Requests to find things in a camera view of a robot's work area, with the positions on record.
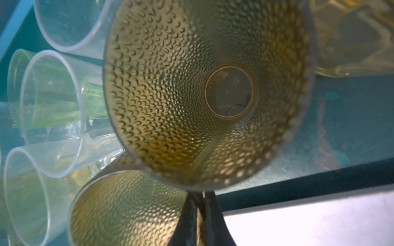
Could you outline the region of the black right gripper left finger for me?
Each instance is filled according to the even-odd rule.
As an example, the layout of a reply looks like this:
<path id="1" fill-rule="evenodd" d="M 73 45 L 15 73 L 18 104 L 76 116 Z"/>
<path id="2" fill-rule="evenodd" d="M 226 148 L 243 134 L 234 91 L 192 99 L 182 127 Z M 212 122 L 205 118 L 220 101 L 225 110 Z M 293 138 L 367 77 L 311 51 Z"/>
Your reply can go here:
<path id="1" fill-rule="evenodd" d="M 196 246 L 198 209 L 203 205 L 201 192 L 187 192 L 183 209 L 168 246 Z"/>

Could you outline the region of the clear faceted glass one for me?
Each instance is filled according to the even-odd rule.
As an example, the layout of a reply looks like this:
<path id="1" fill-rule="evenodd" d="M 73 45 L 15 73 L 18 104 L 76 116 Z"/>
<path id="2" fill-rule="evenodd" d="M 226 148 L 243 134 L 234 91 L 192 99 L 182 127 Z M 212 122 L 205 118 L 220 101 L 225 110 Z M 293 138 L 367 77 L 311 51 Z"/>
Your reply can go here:
<path id="1" fill-rule="evenodd" d="M 111 21 L 121 1 L 38 0 L 33 2 L 38 27 L 55 50 L 103 59 Z"/>

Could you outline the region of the tall yellow transparent glass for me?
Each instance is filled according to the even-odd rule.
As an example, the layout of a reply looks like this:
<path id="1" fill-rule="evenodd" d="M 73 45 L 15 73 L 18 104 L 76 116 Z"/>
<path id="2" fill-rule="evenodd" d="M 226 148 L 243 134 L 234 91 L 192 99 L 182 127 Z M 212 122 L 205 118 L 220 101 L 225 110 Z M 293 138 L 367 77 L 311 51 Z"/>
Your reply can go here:
<path id="1" fill-rule="evenodd" d="M 319 39 L 317 74 L 394 72 L 393 1 L 310 1 L 310 9 Z"/>

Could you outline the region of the clear faceted glass three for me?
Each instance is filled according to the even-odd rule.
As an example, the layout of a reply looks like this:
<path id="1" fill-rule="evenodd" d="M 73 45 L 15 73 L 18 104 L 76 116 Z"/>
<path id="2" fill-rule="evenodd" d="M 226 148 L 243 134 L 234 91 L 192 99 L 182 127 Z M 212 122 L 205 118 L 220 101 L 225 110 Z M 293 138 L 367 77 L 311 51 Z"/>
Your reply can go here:
<path id="1" fill-rule="evenodd" d="M 92 178 L 84 167 L 60 178 L 38 170 L 22 147 L 12 149 L 4 168 L 5 203 L 15 232 L 26 246 L 45 246 L 66 229 L 70 206 Z"/>

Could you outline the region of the clear faceted glass two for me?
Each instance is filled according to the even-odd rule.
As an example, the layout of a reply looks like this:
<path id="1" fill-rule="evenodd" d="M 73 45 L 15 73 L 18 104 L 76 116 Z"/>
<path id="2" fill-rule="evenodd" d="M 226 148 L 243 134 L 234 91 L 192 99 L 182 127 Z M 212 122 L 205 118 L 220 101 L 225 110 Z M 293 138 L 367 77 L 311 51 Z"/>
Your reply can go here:
<path id="1" fill-rule="evenodd" d="M 102 68 L 52 50 L 25 70 L 19 116 L 37 169 L 59 178 L 122 148 L 104 100 Z"/>

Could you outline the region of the white plastic tray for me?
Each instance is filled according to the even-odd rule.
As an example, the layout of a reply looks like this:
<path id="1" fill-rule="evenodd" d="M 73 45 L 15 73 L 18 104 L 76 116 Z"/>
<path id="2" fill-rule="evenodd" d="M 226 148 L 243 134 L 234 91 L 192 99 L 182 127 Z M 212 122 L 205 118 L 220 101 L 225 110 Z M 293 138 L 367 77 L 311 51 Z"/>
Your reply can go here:
<path id="1" fill-rule="evenodd" d="M 226 212 L 238 246 L 392 246 L 394 186 Z"/>

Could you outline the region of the dimpled amber glass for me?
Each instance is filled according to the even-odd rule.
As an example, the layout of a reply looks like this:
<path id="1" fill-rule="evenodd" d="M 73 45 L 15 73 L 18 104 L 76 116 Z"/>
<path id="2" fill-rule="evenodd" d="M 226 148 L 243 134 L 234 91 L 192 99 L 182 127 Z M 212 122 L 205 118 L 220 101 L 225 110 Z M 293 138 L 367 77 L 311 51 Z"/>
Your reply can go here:
<path id="1" fill-rule="evenodd" d="M 186 196 L 141 171 L 123 153 L 75 197 L 69 241 L 73 246 L 168 246 Z"/>
<path id="2" fill-rule="evenodd" d="M 211 191 L 257 174 L 287 147 L 316 66 L 309 1 L 121 1 L 104 96 L 143 171 Z"/>

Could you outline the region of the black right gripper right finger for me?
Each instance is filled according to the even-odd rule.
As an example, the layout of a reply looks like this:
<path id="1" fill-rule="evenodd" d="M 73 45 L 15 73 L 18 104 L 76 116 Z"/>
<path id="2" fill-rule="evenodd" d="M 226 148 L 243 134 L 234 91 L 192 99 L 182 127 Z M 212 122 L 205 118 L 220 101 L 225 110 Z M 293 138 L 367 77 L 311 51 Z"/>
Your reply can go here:
<path id="1" fill-rule="evenodd" d="M 214 191 L 205 192 L 204 233 L 207 246 L 236 246 Z"/>

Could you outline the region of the small green transparent glass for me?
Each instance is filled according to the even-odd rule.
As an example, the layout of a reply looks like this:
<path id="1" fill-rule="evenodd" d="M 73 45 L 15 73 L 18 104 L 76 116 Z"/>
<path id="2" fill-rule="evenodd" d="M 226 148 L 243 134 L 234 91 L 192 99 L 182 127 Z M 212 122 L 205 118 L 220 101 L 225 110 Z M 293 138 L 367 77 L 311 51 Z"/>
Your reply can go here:
<path id="1" fill-rule="evenodd" d="M 101 68 L 51 50 L 18 49 L 11 57 L 7 96 L 15 125 L 37 129 L 106 117 Z"/>

